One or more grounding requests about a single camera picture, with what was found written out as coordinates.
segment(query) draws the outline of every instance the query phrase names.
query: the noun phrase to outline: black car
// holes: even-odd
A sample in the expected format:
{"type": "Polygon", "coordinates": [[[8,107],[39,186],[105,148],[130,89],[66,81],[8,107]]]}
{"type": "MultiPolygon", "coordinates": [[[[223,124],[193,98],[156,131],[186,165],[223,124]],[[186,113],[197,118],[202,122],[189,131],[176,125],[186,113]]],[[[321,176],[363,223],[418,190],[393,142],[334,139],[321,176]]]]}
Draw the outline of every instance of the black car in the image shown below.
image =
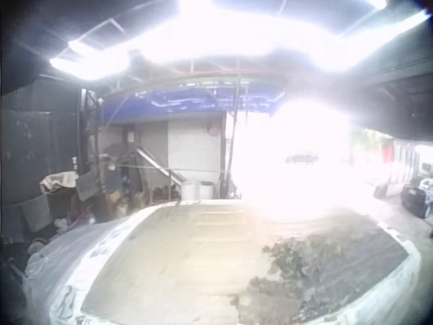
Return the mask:
{"type": "Polygon", "coordinates": [[[403,186],[401,202],[418,217],[428,217],[433,206],[433,178],[413,178],[410,184],[403,186]]]}

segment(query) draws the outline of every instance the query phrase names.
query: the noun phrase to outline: plastic container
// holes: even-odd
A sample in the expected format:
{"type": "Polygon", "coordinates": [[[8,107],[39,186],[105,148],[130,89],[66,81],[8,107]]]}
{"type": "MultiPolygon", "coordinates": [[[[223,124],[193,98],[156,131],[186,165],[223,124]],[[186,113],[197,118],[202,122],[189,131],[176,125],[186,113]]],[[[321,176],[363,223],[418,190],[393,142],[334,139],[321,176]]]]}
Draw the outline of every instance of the plastic container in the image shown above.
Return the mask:
{"type": "Polygon", "coordinates": [[[199,200],[200,199],[200,191],[198,183],[196,182],[187,182],[182,183],[181,186],[181,197],[182,200],[199,200]]]}
{"type": "Polygon", "coordinates": [[[200,200],[212,200],[214,198],[215,184],[211,181],[200,182],[200,200]]]}

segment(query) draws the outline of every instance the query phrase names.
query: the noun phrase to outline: car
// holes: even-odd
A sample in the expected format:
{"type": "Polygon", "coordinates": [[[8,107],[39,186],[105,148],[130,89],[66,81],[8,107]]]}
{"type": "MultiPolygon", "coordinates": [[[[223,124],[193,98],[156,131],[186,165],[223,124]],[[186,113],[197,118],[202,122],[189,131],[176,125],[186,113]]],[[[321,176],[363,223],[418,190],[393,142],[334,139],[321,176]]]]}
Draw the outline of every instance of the car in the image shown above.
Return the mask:
{"type": "Polygon", "coordinates": [[[433,178],[415,177],[401,191],[402,205],[414,215],[425,219],[433,212],[433,178]]]}
{"type": "Polygon", "coordinates": [[[71,230],[28,262],[30,318],[397,325],[410,313],[421,255],[385,223],[343,209],[302,223],[257,212],[240,200],[170,202],[71,230]]]}
{"type": "Polygon", "coordinates": [[[307,152],[302,154],[292,154],[287,157],[287,164],[307,164],[311,165],[316,163],[319,160],[319,157],[316,154],[307,152]]]}

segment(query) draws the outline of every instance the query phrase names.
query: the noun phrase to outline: dirt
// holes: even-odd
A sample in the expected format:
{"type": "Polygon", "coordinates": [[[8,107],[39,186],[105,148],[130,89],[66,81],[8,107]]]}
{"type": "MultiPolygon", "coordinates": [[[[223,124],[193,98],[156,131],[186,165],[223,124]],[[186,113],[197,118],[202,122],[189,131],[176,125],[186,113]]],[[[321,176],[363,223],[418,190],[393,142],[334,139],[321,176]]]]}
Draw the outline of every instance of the dirt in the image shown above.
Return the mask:
{"type": "Polygon", "coordinates": [[[407,253],[368,222],[365,232],[337,227],[332,234],[289,238],[264,247],[263,253],[272,260],[269,276],[251,279],[241,293],[239,323],[308,322],[338,311],[385,278],[407,253]]]}

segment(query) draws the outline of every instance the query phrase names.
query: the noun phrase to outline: gray wall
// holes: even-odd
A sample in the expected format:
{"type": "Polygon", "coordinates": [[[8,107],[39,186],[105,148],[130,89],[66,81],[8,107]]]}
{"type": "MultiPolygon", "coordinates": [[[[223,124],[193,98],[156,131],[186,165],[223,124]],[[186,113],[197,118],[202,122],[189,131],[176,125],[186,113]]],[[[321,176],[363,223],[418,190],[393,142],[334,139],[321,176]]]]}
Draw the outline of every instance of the gray wall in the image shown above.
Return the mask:
{"type": "Polygon", "coordinates": [[[80,89],[35,81],[1,98],[1,198],[16,204],[41,195],[47,175],[73,170],[80,89]]]}
{"type": "MultiPolygon", "coordinates": [[[[136,125],[137,143],[148,149],[155,158],[168,167],[168,121],[146,122],[136,125]]],[[[140,158],[139,165],[150,167],[144,159],[140,158]]],[[[154,188],[168,185],[168,177],[155,169],[141,169],[141,176],[147,179],[150,192],[154,188]]]]}

